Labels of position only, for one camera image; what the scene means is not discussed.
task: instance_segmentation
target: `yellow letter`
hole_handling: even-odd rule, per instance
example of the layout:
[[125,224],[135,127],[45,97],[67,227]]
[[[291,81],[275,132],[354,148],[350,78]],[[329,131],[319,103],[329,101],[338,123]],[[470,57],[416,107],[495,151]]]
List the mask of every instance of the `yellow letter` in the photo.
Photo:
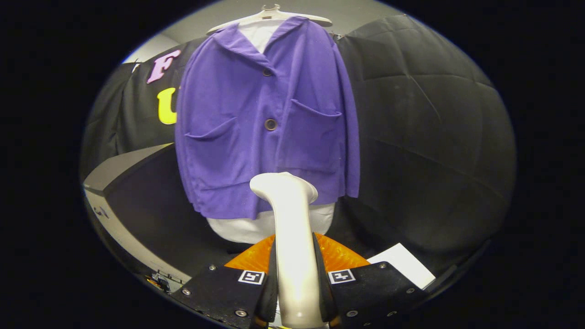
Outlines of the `yellow letter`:
[[171,98],[174,92],[175,88],[168,88],[156,95],[156,98],[159,99],[159,120],[165,125],[177,122],[177,113],[171,111]]

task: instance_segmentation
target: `gray wall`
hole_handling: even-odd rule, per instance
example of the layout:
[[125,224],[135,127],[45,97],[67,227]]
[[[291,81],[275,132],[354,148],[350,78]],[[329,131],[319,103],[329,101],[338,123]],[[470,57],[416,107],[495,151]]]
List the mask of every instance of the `gray wall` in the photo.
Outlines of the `gray wall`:
[[[398,10],[374,0],[277,0],[280,11],[303,13],[328,18],[333,26],[328,32],[347,34],[373,20],[396,15]],[[206,32],[223,23],[254,15],[262,5],[271,7],[265,0],[223,0],[186,16],[162,31],[179,43],[205,36]]]

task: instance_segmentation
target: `screw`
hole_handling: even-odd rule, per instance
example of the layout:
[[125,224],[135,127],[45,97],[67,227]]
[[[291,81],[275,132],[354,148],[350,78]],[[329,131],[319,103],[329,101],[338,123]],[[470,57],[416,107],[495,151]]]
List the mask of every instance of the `screw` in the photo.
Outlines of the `screw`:
[[235,313],[239,317],[246,317],[248,315],[248,312],[246,312],[244,310],[236,310]]

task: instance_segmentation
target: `purple jacket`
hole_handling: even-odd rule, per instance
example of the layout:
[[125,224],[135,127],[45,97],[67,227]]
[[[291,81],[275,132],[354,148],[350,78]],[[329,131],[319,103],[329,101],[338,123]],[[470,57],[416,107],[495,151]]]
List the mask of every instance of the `purple jacket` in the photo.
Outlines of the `purple jacket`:
[[254,219],[271,210],[249,186],[267,172],[313,184],[313,204],[357,197],[352,88],[337,45],[316,23],[288,18],[263,54],[237,23],[220,29],[192,54],[179,89],[179,171],[203,216]]

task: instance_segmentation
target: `jacket pocket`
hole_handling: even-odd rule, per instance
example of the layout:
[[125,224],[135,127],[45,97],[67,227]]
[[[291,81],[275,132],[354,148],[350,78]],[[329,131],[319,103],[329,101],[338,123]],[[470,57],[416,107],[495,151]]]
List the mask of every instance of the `jacket pocket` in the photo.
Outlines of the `jacket pocket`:
[[278,150],[278,166],[321,172],[339,169],[342,131],[341,113],[324,114],[297,100],[285,123]]
[[237,118],[203,135],[185,134],[187,166],[202,189],[231,186],[250,180],[249,159],[239,140]]

